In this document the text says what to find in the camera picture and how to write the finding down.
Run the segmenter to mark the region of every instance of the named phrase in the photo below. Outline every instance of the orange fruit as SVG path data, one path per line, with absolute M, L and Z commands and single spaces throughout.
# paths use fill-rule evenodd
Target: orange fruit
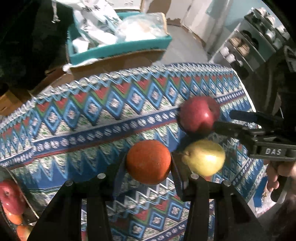
M 17 235 L 21 241 L 27 241 L 33 226 L 31 225 L 19 225 L 17 227 Z
M 20 225 L 22 224 L 22 216 L 21 215 L 15 215 L 12 214 L 11 212 L 9 212 L 5 207 L 3 207 L 3 210 L 6 214 L 6 217 L 8 218 L 8 220 L 16 225 Z
M 126 157 L 126 169 L 137 181 L 156 185 L 170 172 L 170 151 L 157 140 L 144 140 L 132 146 Z

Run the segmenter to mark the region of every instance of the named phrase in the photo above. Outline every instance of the pear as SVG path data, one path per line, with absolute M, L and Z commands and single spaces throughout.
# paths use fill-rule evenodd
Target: pear
M 212 176 L 225 162 L 225 151 L 219 144 L 203 139 L 185 148 L 182 161 L 190 170 L 201 176 Z

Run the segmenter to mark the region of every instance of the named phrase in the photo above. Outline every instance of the clear plastic bag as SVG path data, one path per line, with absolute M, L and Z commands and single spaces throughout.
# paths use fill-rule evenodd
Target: clear plastic bag
M 156 39 L 168 35 L 165 15 L 161 12 L 126 17 L 117 25 L 117 42 Z

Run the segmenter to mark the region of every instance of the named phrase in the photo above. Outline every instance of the teal bin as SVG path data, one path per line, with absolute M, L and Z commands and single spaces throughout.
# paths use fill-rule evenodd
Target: teal bin
M 124 19 L 131 15 L 142 14 L 140 12 L 119 12 L 118 16 L 121 19 Z M 130 53 L 140 50 L 149 50 L 149 49 L 167 49 L 168 45 L 172 41 L 170 35 L 157 39 L 150 40 L 139 40 L 131 42 L 117 43 L 113 45 L 107 45 L 103 47 L 95 47 L 87 50 L 83 53 L 75 53 L 72 41 L 80 37 L 80 33 L 74 24 L 70 25 L 68 28 L 68 56 L 71 64 L 76 65 L 85 60 L 91 58 L 106 58 L 111 56 L 116 56 L 124 53 Z

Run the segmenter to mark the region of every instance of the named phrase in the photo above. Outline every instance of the silver screw head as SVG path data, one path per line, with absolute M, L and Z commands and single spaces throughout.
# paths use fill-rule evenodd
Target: silver screw head
M 68 181 L 65 182 L 65 185 L 67 187 L 70 187 L 72 184 L 73 184 L 73 181 L 72 180 L 68 180 Z
M 224 181 L 223 181 L 223 184 L 224 184 L 226 187 L 230 187 L 230 185 L 231 185 L 231 181 L 224 180 Z
M 99 178 L 99 179 L 104 179 L 105 177 L 106 177 L 105 173 L 100 173 L 97 175 L 97 178 Z
M 190 175 L 190 177 L 191 177 L 192 179 L 198 179 L 198 178 L 199 178 L 199 175 L 196 174 L 196 173 L 192 173 L 192 174 Z

